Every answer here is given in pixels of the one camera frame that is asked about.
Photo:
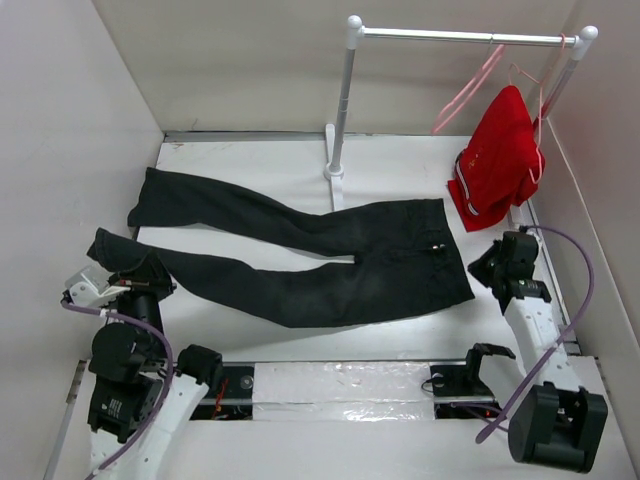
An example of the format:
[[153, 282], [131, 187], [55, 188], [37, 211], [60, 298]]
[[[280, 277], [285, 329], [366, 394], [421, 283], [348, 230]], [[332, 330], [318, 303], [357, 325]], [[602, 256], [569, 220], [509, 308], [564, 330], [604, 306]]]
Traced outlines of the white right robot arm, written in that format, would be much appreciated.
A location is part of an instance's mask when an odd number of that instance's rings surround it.
[[476, 394], [490, 389], [500, 407], [475, 441], [481, 444], [505, 426], [515, 462], [586, 474], [595, 461], [608, 406], [574, 372], [564, 342], [591, 299], [584, 298], [569, 324], [558, 327], [550, 291], [533, 277], [540, 245], [532, 229], [504, 233], [468, 266], [498, 301], [518, 346], [512, 351], [477, 343], [467, 353], [465, 387]]

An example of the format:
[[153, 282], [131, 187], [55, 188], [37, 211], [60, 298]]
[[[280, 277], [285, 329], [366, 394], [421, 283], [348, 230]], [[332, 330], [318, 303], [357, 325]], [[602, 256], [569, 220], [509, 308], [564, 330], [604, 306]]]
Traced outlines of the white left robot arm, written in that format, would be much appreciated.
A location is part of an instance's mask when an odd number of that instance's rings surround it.
[[155, 256], [113, 274], [94, 272], [81, 289], [83, 305], [106, 320], [89, 363], [89, 476], [158, 479], [198, 403], [222, 387], [222, 356], [194, 344], [172, 350], [159, 304], [175, 285]]

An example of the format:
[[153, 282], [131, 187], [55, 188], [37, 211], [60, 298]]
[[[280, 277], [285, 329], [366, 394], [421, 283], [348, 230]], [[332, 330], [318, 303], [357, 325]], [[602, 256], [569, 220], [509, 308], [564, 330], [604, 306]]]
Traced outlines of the pink plastic hanger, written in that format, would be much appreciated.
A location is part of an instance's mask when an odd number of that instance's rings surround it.
[[442, 108], [432, 125], [432, 135], [440, 133], [470, 102], [503, 58], [505, 49], [504, 45], [499, 45], [476, 70], [467, 84]]

